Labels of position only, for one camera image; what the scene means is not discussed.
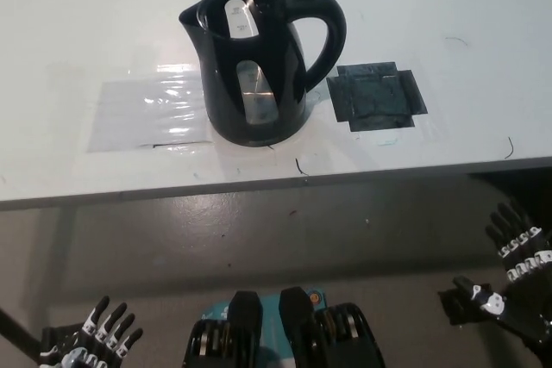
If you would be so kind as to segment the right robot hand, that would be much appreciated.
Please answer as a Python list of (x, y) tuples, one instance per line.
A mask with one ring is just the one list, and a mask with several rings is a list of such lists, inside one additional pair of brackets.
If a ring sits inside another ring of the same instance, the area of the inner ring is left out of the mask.
[(485, 233), (504, 267), (507, 284), (453, 278), (452, 293), (470, 321), (493, 321), (540, 352), (551, 347), (551, 234), (514, 200), (499, 203)]

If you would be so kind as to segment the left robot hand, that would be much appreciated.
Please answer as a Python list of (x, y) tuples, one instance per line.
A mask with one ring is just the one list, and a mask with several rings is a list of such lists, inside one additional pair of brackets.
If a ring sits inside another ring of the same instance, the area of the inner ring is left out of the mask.
[(104, 296), (85, 321), (42, 330), (39, 367), (120, 367), (135, 343), (141, 328), (133, 329), (135, 315), (120, 303), (106, 310), (110, 298)]

